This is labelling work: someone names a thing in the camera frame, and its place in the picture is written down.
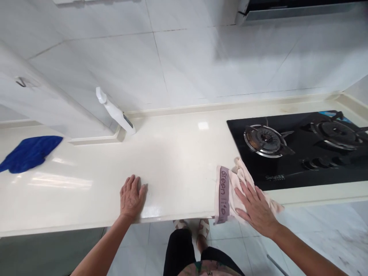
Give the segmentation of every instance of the black glass cooktop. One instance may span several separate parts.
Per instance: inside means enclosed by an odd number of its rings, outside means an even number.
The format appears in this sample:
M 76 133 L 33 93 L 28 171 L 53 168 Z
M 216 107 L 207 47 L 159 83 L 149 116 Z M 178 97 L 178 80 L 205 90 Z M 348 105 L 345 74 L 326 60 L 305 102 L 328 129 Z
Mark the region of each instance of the black glass cooktop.
M 227 121 L 262 190 L 368 180 L 367 128 L 336 110 Z

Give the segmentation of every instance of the dish towel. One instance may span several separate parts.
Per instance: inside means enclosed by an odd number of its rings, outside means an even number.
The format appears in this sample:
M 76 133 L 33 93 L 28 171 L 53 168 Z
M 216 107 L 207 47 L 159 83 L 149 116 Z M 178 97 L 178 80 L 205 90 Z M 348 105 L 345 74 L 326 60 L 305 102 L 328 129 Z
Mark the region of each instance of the dish towel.
M 235 165 L 236 172 L 232 172 L 231 170 L 222 166 L 217 166 L 215 197 L 216 213 L 214 224 L 226 222 L 229 216 L 236 218 L 243 224 L 247 224 L 247 222 L 235 211 L 235 208 L 238 208 L 246 212 L 245 206 L 235 193 L 235 188 L 238 188 L 241 192 L 243 192 L 242 188 L 240 187 L 240 181 L 244 184 L 246 184 L 246 181 L 248 181 L 252 188 L 255 189 L 254 181 L 240 157 L 235 158 Z M 273 214 L 280 213 L 285 209 L 284 206 L 272 200 L 267 193 L 262 193 L 264 194 Z
M 60 136 L 24 139 L 0 164 L 0 172 L 23 173 L 45 162 L 45 157 L 60 144 Z

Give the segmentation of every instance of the blue microfiber cloth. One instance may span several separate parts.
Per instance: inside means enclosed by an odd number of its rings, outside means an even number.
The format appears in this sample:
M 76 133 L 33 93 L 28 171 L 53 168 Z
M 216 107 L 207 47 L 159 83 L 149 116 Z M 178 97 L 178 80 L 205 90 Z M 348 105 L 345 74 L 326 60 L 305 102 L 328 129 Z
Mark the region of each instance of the blue microfiber cloth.
M 24 139 L 0 164 L 0 172 L 23 173 L 45 162 L 45 157 L 60 144 L 60 136 Z

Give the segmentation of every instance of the kitchen countertop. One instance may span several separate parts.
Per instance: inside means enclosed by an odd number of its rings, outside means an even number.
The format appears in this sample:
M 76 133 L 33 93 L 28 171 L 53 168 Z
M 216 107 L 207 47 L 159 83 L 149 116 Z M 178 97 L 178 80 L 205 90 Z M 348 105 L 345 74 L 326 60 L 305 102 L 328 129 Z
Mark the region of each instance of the kitchen countertop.
M 148 183 L 140 222 L 213 216 L 216 166 L 233 168 L 239 156 L 227 120 L 335 109 L 368 125 L 335 100 L 277 103 L 135 118 L 137 133 L 122 143 L 74 146 L 64 140 L 41 166 L 0 173 L 0 237 L 110 226 L 131 174 Z M 22 139 L 41 135 L 58 133 L 45 126 L 0 130 L 0 159 Z M 285 207 L 366 200 L 368 181 L 269 194 Z

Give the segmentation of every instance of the hand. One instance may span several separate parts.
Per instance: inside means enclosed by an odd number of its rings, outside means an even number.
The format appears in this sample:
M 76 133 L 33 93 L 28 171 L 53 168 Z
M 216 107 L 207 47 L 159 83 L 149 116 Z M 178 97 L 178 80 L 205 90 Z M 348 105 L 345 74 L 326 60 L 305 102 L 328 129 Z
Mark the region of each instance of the hand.
M 236 212 L 261 235 L 272 239 L 282 225 L 271 212 L 262 191 L 257 186 L 254 190 L 248 182 L 246 184 L 245 186 L 243 182 L 240 182 L 245 195 L 238 188 L 235 188 L 235 192 L 244 204 L 246 212 L 238 208 Z
M 147 184 L 142 185 L 138 192 L 139 177 L 133 174 L 125 181 L 120 190 L 120 216 L 127 216 L 134 220 L 141 212 L 145 202 Z

